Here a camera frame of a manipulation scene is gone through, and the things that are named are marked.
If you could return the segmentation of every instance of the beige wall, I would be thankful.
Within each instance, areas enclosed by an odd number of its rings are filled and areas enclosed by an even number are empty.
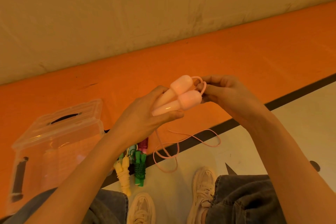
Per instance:
[[[0,84],[326,1],[0,0]]]

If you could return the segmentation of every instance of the jeans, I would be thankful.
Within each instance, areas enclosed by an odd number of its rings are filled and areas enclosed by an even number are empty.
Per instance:
[[[43,192],[5,224],[23,224],[55,191]],[[88,209],[84,224],[126,224],[127,196],[121,192],[99,190]],[[206,224],[286,223],[268,175],[222,175],[215,183],[215,194],[206,216]]]

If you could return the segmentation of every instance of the sneaker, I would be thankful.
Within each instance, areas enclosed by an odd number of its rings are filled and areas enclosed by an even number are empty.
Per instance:
[[[128,211],[127,224],[155,224],[155,207],[148,193],[139,193]]]
[[[192,181],[193,201],[187,224],[201,224],[202,214],[210,207],[214,192],[214,172],[209,167],[201,167]]]

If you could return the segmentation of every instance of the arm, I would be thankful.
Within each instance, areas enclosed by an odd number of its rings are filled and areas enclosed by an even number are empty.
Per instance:
[[[81,223],[118,156],[127,147],[148,137],[160,125],[183,117],[183,113],[178,111],[155,117],[151,115],[154,101],[166,90],[159,86],[148,95],[136,99],[26,224]]]
[[[203,102],[219,104],[250,133],[287,223],[336,223],[334,192],[280,121],[236,78],[202,79],[209,84]]]

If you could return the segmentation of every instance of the left hand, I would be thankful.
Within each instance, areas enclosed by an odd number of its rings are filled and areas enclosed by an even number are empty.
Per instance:
[[[152,115],[155,100],[167,90],[168,88],[164,86],[158,86],[149,94],[137,98],[124,110],[107,135],[112,134],[113,140],[122,140],[118,143],[126,149],[149,137],[162,124],[182,118],[184,113],[180,111],[171,111],[159,116]]]

